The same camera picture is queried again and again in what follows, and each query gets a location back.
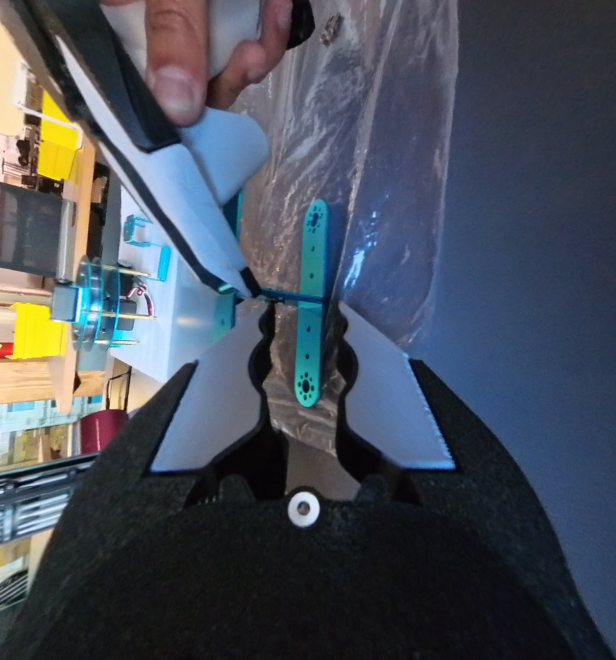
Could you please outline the dark mesh panel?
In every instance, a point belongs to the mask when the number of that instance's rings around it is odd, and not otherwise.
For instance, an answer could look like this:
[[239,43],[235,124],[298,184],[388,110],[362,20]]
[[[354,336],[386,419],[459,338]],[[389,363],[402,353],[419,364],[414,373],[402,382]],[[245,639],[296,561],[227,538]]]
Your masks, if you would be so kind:
[[75,216],[70,200],[0,182],[0,268],[65,276]]

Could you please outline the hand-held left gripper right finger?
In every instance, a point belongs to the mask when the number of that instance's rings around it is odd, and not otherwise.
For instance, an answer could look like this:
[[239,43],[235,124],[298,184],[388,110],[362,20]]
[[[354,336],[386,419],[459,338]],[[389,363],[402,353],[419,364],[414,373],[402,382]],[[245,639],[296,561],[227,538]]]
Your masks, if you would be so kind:
[[456,471],[411,359],[345,302],[338,312],[340,465],[358,483],[372,474]]

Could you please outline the round metal turntable assembly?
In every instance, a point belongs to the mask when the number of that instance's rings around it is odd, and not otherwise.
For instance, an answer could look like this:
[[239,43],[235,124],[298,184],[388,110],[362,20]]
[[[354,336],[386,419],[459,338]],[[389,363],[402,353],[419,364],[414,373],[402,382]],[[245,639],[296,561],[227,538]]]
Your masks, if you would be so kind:
[[123,310],[131,302],[122,279],[131,278],[137,290],[152,275],[119,262],[103,263],[98,258],[83,256],[73,281],[57,279],[51,299],[51,320],[70,326],[70,337],[76,352],[133,347],[141,341],[123,338],[129,332],[121,324],[128,321],[155,320],[147,315]]

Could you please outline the dark red cylinder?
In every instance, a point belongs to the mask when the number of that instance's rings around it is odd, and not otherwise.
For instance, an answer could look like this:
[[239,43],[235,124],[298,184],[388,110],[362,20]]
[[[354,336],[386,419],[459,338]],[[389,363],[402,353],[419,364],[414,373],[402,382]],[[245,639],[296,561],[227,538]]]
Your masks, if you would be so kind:
[[80,454],[102,451],[128,421],[127,412],[118,408],[99,410],[83,417],[79,422]]

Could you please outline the person's right hand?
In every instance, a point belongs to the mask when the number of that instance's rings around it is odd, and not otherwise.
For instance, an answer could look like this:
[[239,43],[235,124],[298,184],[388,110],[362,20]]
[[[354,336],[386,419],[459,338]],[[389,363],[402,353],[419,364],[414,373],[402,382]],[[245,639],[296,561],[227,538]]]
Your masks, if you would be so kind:
[[169,120],[190,127],[206,106],[230,108],[283,59],[292,19],[291,1],[265,1],[257,41],[238,44],[221,73],[208,80],[209,1],[147,1],[147,85]]

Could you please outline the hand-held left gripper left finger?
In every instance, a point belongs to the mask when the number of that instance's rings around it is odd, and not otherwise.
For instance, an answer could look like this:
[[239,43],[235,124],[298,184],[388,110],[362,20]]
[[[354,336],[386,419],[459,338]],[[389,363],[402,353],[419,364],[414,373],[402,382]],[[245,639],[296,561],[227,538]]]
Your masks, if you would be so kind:
[[261,304],[198,357],[151,472],[197,472],[263,429],[275,320],[274,304]]

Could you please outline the white foam sheet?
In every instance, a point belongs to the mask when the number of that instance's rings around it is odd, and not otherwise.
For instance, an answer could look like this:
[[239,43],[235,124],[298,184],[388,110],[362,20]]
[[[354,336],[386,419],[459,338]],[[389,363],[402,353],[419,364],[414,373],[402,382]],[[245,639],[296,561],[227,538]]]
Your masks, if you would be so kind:
[[217,293],[202,283],[185,264],[164,231],[148,220],[121,187],[121,225],[135,221],[132,241],[123,238],[118,258],[132,270],[157,276],[162,248],[169,248],[165,280],[143,278],[152,301],[153,320],[135,320],[131,331],[118,335],[134,344],[112,346],[110,354],[160,383],[188,362],[196,360],[235,323],[233,291]]

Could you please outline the long blue metal bracket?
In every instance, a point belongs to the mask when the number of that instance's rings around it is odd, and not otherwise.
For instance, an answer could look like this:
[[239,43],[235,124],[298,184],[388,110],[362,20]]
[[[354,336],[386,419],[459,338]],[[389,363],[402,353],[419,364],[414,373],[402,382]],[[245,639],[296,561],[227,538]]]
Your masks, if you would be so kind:
[[321,199],[308,207],[302,224],[300,282],[297,292],[262,288],[259,300],[297,309],[294,391],[299,404],[320,399],[322,339],[327,308],[329,206]]

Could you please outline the yellow storage box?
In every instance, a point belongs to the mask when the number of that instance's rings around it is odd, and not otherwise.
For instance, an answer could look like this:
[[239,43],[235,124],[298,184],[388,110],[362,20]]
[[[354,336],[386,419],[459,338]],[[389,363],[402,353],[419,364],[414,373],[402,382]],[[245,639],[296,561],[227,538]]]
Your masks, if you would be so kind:
[[37,173],[61,182],[70,177],[76,152],[83,146],[83,133],[44,91],[40,124]]
[[18,302],[10,309],[15,312],[11,359],[29,360],[60,355],[63,328],[51,320],[47,305]]

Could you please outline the wooden shelf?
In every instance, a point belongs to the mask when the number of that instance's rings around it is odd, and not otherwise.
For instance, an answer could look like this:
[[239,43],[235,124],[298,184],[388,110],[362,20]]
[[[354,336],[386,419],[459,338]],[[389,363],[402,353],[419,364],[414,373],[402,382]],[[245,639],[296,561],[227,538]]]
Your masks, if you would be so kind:
[[[96,149],[88,139],[74,157],[70,178],[65,183],[63,199],[74,205],[74,221],[70,224],[64,275],[76,274],[88,247],[91,190]],[[69,412],[73,398],[102,395],[106,371],[81,370],[80,355],[73,348],[72,331],[65,328],[67,346],[62,356],[28,360],[0,360],[0,404],[54,399],[58,411]]]

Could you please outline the clear plastic bag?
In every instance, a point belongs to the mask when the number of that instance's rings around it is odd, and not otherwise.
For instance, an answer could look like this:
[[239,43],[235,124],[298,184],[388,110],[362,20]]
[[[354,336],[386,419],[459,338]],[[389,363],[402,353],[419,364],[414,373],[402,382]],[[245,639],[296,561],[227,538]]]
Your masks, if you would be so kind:
[[295,373],[297,310],[276,307],[273,427],[290,445],[334,453],[337,302],[409,352],[433,313],[443,226],[459,31],[456,1],[312,1],[315,32],[235,109],[271,147],[247,184],[240,244],[262,286],[298,291],[309,204],[330,211],[322,383],[302,407]]

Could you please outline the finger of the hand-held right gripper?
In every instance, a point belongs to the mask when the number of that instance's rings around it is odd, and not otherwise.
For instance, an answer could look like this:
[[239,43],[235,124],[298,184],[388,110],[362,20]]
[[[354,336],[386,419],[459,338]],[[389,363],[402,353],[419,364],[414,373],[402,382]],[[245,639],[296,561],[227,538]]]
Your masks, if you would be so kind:
[[261,287],[222,211],[261,168],[261,127],[246,115],[208,109],[180,130],[167,119],[114,36],[81,51],[46,38],[45,54],[70,115],[195,275],[218,290],[256,298]]

